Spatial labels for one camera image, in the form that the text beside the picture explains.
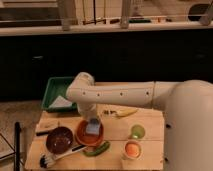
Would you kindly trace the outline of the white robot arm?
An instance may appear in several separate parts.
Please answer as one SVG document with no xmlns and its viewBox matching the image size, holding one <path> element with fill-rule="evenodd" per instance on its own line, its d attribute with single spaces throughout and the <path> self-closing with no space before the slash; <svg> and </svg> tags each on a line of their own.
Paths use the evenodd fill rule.
<svg viewBox="0 0 213 171">
<path fill-rule="evenodd" d="M 97 85 L 79 73 L 66 91 L 85 119 L 98 104 L 159 110 L 164 114 L 164 171 L 213 171 L 213 83 L 133 82 Z"/>
</svg>

